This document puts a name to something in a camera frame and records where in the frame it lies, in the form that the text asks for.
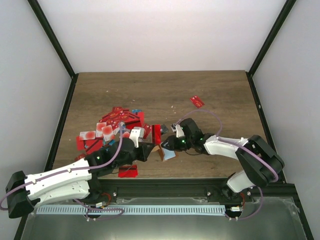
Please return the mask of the black VIP card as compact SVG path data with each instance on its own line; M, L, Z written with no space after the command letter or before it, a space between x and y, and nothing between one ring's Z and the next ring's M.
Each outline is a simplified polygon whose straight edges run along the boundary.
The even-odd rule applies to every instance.
M160 133L161 133L161 135L166 134L168 131L169 131L169 129L167 128L167 126L166 126L165 124L162 124L162 125L160 126Z

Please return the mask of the brown leather card holder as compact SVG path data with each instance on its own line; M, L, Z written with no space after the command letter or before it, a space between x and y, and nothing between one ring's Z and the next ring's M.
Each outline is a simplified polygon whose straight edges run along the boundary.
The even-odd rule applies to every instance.
M168 160L174 159L178 157L178 153L174 150L168 150L163 148L161 145L156 145L152 151L152 153L157 153L162 162L166 162Z

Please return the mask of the red card vertical stripe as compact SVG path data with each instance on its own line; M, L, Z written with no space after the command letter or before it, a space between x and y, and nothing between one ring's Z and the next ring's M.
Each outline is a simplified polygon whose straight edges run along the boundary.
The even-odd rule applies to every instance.
M161 125L155 124L152 126L152 142L155 145L159 145L161 143Z

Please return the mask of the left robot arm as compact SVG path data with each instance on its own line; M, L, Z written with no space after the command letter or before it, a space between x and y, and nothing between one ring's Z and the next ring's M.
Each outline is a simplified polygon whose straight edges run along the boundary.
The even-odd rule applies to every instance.
M97 202L102 196L99 177L134 161L147 161L154 147L153 143L134 143L125 137L64 167L29 175L17 171L5 188L7 206L0 209L7 211L9 218L16 219L42 205L59 201L88 199Z

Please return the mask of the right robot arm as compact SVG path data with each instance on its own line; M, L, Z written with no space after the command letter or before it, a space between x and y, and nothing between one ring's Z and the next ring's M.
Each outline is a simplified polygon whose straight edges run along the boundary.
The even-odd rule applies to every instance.
M279 180L285 163L259 135L250 138L227 138L203 133L192 118L174 126L174 134L161 143L168 151L195 150L200 155L223 156L237 160L242 170L229 176L220 192L229 202L240 192L253 187L263 188Z

